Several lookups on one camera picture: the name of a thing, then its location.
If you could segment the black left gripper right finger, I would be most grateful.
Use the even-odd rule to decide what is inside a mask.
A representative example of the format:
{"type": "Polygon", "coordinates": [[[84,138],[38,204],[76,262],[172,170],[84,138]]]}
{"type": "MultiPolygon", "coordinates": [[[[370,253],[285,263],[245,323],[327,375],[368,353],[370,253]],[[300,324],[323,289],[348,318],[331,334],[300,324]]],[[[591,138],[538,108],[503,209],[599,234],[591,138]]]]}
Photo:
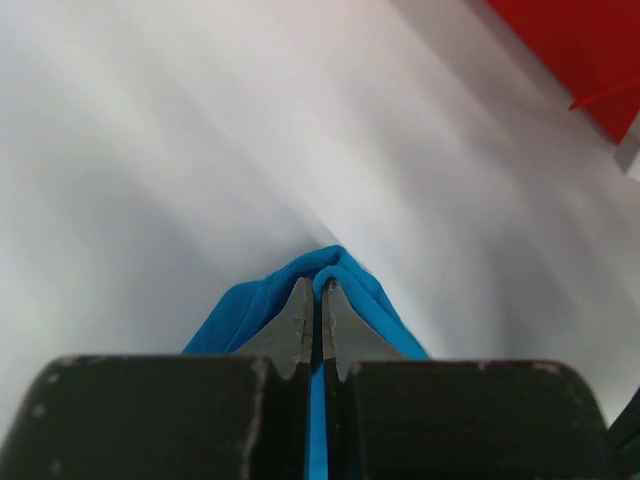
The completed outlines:
{"type": "Polygon", "coordinates": [[[546,360],[412,360],[322,293],[332,479],[615,479],[595,396],[546,360]]]}

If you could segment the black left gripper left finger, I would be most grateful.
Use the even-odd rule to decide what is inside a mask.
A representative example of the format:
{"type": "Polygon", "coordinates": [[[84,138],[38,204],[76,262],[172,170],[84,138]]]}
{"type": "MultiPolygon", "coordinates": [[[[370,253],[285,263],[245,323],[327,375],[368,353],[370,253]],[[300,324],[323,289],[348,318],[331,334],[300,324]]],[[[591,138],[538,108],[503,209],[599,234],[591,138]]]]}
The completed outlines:
{"type": "Polygon", "coordinates": [[[5,479],[301,479],[312,285],[225,355],[61,357],[1,448],[5,479]]]}

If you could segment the blue polo t-shirt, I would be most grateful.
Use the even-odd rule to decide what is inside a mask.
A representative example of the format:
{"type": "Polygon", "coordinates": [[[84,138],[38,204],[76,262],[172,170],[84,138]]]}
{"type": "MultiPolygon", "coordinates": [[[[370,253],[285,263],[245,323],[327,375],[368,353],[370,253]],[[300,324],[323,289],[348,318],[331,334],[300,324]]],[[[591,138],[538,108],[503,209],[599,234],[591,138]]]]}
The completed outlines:
{"type": "MultiPolygon", "coordinates": [[[[342,247],[331,246],[306,253],[262,280],[240,283],[228,290],[209,317],[185,347],[186,354],[231,353],[254,338],[262,327],[283,311],[285,300],[299,279],[312,283],[315,306],[320,308],[321,287],[336,280],[346,295],[347,306],[361,314],[365,325],[382,334],[400,353],[412,360],[425,360],[428,355],[399,319],[382,286],[342,247]]],[[[306,439],[302,442],[303,478],[329,479],[329,400],[325,393],[325,367],[312,367],[306,413],[306,439]]],[[[394,479],[428,478],[426,467],[419,462],[420,447],[416,442],[396,442],[392,453],[408,454],[408,460],[391,461],[394,479]]]]}

